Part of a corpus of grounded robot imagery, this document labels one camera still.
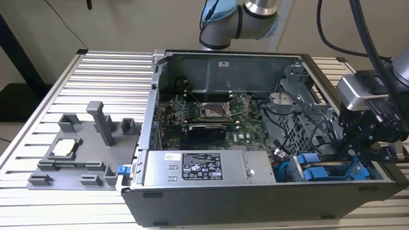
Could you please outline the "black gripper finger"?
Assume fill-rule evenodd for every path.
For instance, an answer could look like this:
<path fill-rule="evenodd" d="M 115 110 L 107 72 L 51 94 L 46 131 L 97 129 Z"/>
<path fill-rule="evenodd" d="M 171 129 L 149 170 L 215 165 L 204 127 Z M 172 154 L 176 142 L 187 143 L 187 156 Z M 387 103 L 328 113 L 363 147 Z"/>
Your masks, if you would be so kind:
<path fill-rule="evenodd" d="M 356 139 L 342 139 L 335 143 L 334 160 L 350 160 L 352 158 L 350 151 L 354 150 L 359 141 Z"/>
<path fill-rule="evenodd" d="M 400 141 L 380 147 L 374 144 L 360 150 L 360 159 L 383 163 L 400 163 Z"/>

